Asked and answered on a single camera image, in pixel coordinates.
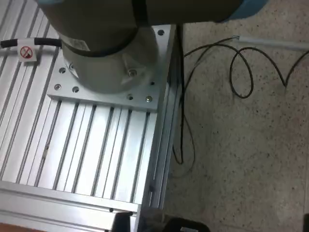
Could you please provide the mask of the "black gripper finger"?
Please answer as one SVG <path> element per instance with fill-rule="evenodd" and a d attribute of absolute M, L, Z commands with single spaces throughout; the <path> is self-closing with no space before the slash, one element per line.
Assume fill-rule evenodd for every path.
<path fill-rule="evenodd" d="M 132 212 L 119 212 L 115 214 L 112 232 L 130 232 L 130 217 Z"/>

